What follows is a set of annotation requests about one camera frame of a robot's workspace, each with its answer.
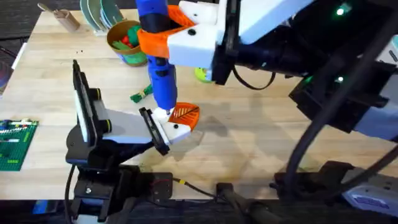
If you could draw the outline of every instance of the wooden table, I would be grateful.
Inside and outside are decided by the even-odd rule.
[[[20,172],[0,172],[0,199],[63,198],[70,164],[65,162],[66,136],[76,124],[73,103],[72,59],[78,60],[92,87],[101,88],[109,109],[138,113],[155,108],[153,97],[139,104],[129,97],[149,84],[147,67],[131,68],[108,47],[105,37],[95,37],[80,11],[73,15],[82,23],[69,34],[51,14],[43,12],[27,48],[0,100],[1,119],[33,118],[40,126]],[[122,10],[137,20],[135,10]],[[258,86],[269,73],[238,68]],[[171,146],[162,157],[155,149],[128,164],[144,171],[169,171],[208,191],[217,182],[232,182],[245,197],[276,198],[268,188],[275,172],[285,167],[295,143],[308,126],[308,119],[287,97],[298,79],[279,75],[264,91],[252,91],[231,76],[225,86],[203,84],[193,68],[178,67],[178,101],[197,104],[200,121],[192,135]],[[317,137],[301,168],[317,170],[327,160],[367,167],[393,143],[358,133],[345,134],[325,128]],[[383,173],[394,175],[394,163]],[[174,198],[205,198],[176,184]]]

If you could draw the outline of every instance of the black cable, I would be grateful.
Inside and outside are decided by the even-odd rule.
[[[70,215],[70,207],[69,207],[69,188],[70,188],[70,182],[72,181],[72,176],[73,176],[74,171],[75,171],[75,165],[72,165],[70,168],[70,171],[69,171],[67,185],[65,187],[65,198],[63,201],[63,205],[65,207],[65,219],[67,221],[67,224],[73,224],[72,217]]]
[[[173,178],[173,180],[176,181],[176,182],[178,182],[178,183],[181,182],[181,179],[178,179],[178,178]],[[183,181],[183,184],[186,185],[186,186],[188,186],[188,187],[190,187],[192,190],[196,190],[197,192],[199,192],[199,193],[201,193],[201,194],[204,194],[204,195],[206,195],[206,196],[209,196],[209,197],[211,197],[211,198],[213,198],[213,199],[220,198],[220,197],[217,196],[217,195],[214,195],[214,194],[205,192],[204,190],[201,190],[201,189],[195,187],[194,185],[190,184],[190,183],[187,182],[187,181]]]
[[[394,12],[390,19],[383,25],[382,29],[377,34],[376,38],[371,42],[369,47],[366,49],[361,60],[352,69],[348,75],[347,81],[344,81],[337,92],[331,97],[325,107],[319,112],[315,119],[311,122],[310,126],[304,132],[300,141],[297,143],[295,149],[290,155],[289,163],[287,164],[286,176],[285,176],[285,189],[287,195],[292,195],[296,187],[296,171],[302,160],[305,152],[309,145],[312,143],[316,135],[320,132],[322,127],[335,115],[336,111],[344,102],[345,98],[354,90],[354,86],[363,78],[362,74],[367,72],[367,69],[372,65],[375,58],[380,54],[386,44],[390,41],[391,37],[396,33],[398,27],[398,12]],[[396,157],[395,148],[385,155],[379,162],[371,166],[372,169],[368,169],[361,175],[349,180],[347,183],[340,185],[336,189],[328,192],[323,192],[317,195],[318,197],[329,197],[329,193],[341,192],[347,187],[353,187],[354,184],[358,184],[374,175],[376,171],[381,170],[384,166],[388,165]]]
[[[264,89],[266,89],[267,87],[269,87],[269,86],[274,82],[275,76],[276,76],[276,73],[275,73],[275,72],[272,72],[272,75],[271,75],[271,77],[270,77],[270,79],[269,79],[269,81],[268,81],[268,84],[267,84],[266,86],[264,86],[264,87],[260,87],[260,88],[259,88],[259,87],[254,87],[254,86],[248,84],[246,81],[244,81],[243,78],[239,75],[238,71],[236,71],[235,66],[232,67],[232,72],[234,73],[236,79],[237,79],[242,85],[248,87],[248,88],[251,89],[251,90],[264,90]]]

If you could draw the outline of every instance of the orange 3d-printed part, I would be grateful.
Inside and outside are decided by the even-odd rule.
[[[170,19],[180,24],[181,27],[156,34],[148,33],[142,29],[139,29],[137,31],[139,45],[141,50],[147,55],[169,58],[169,48],[167,47],[167,38],[169,35],[175,34],[181,30],[195,25],[186,15],[184,15],[178,6],[168,7]]]
[[[169,118],[169,122],[189,125],[191,127],[191,131],[193,131],[198,123],[199,114],[199,106],[191,103],[178,102]]]

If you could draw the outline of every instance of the blue tube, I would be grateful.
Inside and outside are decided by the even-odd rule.
[[[146,32],[162,32],[170,29],[166,0],[136,0],[142,29]],[[154,98],[158,107],[170,110],[177,102],[175,67],[166,58],[147,55],[148,72]]]

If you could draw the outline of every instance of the green lego baseplate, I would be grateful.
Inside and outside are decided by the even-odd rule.
[[[0,130],[0,171],[20,171],[38,121],[8,121]]]

